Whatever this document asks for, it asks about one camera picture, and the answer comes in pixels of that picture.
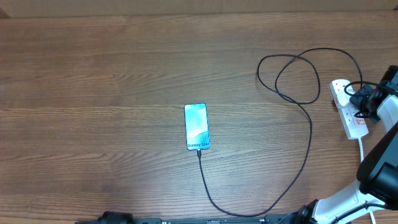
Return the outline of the Galaxy smartphone with blue screen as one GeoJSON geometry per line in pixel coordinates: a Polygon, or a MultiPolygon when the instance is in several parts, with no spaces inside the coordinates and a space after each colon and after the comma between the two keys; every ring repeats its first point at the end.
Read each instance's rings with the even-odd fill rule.
{"type": "Polygon", "coordinates": [[[206,104],[185,105],[184,116],[187,149],[189,151],[209,149],[211,143],[206,104]]]}

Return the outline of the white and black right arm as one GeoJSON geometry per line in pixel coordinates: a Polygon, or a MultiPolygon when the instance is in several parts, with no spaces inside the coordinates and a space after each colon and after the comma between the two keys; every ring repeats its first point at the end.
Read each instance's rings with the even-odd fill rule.
{"type": "Polygon", "coordinates": [[[391,65],[379,83],[360,84],[362,88],[354,91],[348,80],[330,83],[348,139],[367,135],[366,119],[382,122],[386,134],[367,156],[361,156],[353,183],[302,206],[281,223],[343,224],[376,210],[397,210],[397,66],[391,65]]]}

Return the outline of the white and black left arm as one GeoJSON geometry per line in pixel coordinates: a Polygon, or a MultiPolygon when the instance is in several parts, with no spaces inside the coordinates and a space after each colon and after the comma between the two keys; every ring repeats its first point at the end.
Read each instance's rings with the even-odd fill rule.
{"type": "Polygon", "coordinates": [[[98,219],[99,224],[135,224],[131,213],[106,211],[98,219]]]}

